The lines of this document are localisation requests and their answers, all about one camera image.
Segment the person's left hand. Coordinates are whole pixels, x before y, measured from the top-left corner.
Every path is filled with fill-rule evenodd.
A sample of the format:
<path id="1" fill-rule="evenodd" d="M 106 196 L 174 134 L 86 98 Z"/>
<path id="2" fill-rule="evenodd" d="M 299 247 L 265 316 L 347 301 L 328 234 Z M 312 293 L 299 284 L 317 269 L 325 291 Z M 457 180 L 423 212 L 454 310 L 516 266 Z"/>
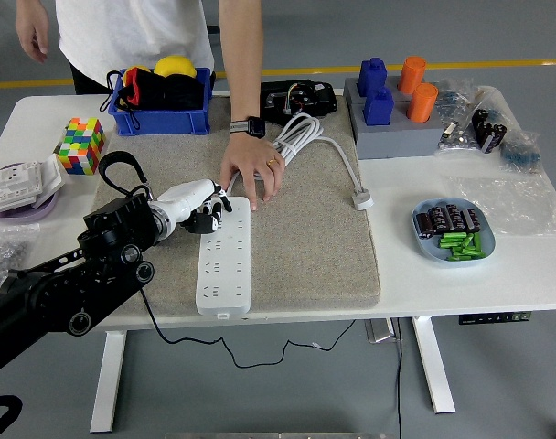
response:
<path id="1" fill-rule="evenodd" d="M 256 138 L 246 133 L 230 134 L 228 146 L 221 161 L 219 182 L 228 189 L 236 172 L 241 173 L 245 196 L 251 210 L 258 208 L 255 175 L 262 178 L 262 200 L 268 201 L 279 191 L 285 170 L 283 157 L 265 138 Z"/>

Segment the person's right hand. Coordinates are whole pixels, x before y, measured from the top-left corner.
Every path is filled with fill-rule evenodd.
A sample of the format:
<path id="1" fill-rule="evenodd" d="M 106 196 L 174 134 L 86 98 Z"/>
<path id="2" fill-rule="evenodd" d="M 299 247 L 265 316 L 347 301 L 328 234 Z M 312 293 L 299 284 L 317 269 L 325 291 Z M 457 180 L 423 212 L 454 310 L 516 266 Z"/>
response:
<path id="1" fill-rule="evenodd" d="M 35 62 L 48 57 L 48 13 L 40 3 L 16 4 L 16 33 L 23 51 Z"/>

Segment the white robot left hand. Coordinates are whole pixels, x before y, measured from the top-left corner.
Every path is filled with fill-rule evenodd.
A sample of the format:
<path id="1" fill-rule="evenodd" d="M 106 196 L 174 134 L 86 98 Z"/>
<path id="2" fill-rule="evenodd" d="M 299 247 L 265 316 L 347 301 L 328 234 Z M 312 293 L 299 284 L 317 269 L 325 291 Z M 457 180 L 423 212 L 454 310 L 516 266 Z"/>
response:
<path id="1" fill-rule="evenodd" d="M 223 208 L 232 212 L 225 190 L 211 179 L 200 179 L 176 185 L 164 192 L 153 205 L 158 205 L 167 217 L 167 226 L 173 231 L 178 223 L 189 219 L 191 213 L 204 205 L 212 196 L 218 196 Z"/>

